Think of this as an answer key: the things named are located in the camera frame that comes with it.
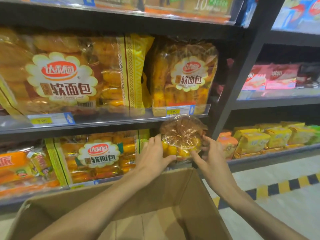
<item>open cardboard box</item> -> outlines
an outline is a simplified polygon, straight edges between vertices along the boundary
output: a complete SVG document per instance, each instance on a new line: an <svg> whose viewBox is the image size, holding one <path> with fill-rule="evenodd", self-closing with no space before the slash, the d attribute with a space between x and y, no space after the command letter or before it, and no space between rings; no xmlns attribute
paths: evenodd
<svg viewBox="0 0 320 240"><path fill-rule="evenodd" d="M113 182L27 200L7 240L27 240ZM90 209L83 212L90 214ZM193 168L164 172L113 216L98 240L232 239Z"/></svg>

